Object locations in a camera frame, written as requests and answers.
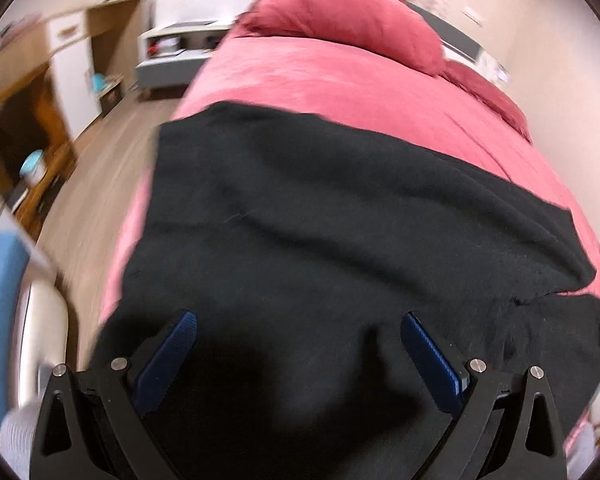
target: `wooden desk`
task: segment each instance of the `wooden desk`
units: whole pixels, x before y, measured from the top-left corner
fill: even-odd
[[[85,38],[96,40],[94,63],[104,75],[122,74],[125,90],[131,86],[138,63],[138,35],[142,33],[141,0],[113,0],[104,4],[79,7],[49,16],[0,50],[0,86],[12,86],[22,76],[40,64],[49,62],[62,48]],[[84,20],[68,22],[75,16]],[[58,46],[58,34],[65,35],[65,44]]]
[[[29,235],[37,240],[42,229],[43,219],[40,218],[38,207],[49,185],[60,176],[68,179],[75,168],[75,152],[64,130],[62,118],[58,115],[53,102],[53,95],[45,78],[48,63],[40,64],[30,72],[16,79],[8,87],[0,87],[0,107],[16,93],[29,87],[30,109],[36,121],[46,132],[48,145],[44,149],[46,175],[27,196],[14,212],[17,220]],[[0,192],[5,193],[5,187],[13,187],[11,179],[4,168],[0,167]]]

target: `wooden cabinet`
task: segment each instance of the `wooden cabinet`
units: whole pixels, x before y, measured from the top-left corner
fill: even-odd
[[[0,86],[0,113],[8,106],[11,99],[24,96],[28,102],[29,113],[42,127],[45,134],[44,158],[46,173],[42,180],[30,188],[19,206],[16,206],[14,216],[22,228],[33,238],[38,239],[45,211],[52,202],[53,196],[48,193],[56,183],[68,179],[75,167],[75,153],[68,136],[65,133],[64,121],[58,115],[56,103],[53,101],[49,81],[45,77],[48,64],[44,63],[29,73],[22,75],[10,86]],[[0,136],[4,134],[0,127]],[[2,170],[0,176],[6,174],[4,157],[0,156]],[[0,194],[7,196],[14,182],[9,186],[7,181],[0,179]]]
[[[77,41],[51,57],[56,100],[71,140],[77,139],[101,112],[93,92],[91,39]]]

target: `black blanket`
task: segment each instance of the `black blanket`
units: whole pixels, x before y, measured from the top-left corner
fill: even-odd
[[[594,274],[568,211],[462,160],[219,103],[161,129],[93,365],[187,308],[198,342],[147,419],[184,478],[410,478],[449,418],[402,314],[501,370],[540,365],[566,433],[600,378],[600,300],[557,293]]]

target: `pink pillow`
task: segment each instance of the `pink pillow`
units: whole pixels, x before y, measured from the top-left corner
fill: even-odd
[[[444,67],[440,38],[400,0],[256,0],[238,20],[235,36],[334,41],[429,75]]]
[[[496,88],[475,70],[457,61],[447,60],[445,61],[445,71],[442,77],[474,96],[502,117],[529,144],[533,143],[522,110],[504,92]]]

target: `bed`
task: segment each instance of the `bed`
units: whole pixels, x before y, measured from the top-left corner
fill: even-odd
[[[596,269],[595,278],[574,294],[600,298],[600,245],[574,197],[534,149],[523,114],[469,68],[446,62],[436,46],[440,38],[418,15],[406,17],[407,28],[392,21],[387,9],[402,6],[399,0],[382,4],[384,14],[376,15],[365,13],[370,7],[358,0],[256,0],[190,85],[173,119],[221,101],[242,102],[317,114],[464,160],[571,212]],[[354,18],[352,32],[346,23]],[[102,323],[122,295],[122,276],[142,235],[151,190],[149,172],[120,231]],[[571,479],[593,459],[596,440],[600,443],[600,387],[564,443]]]

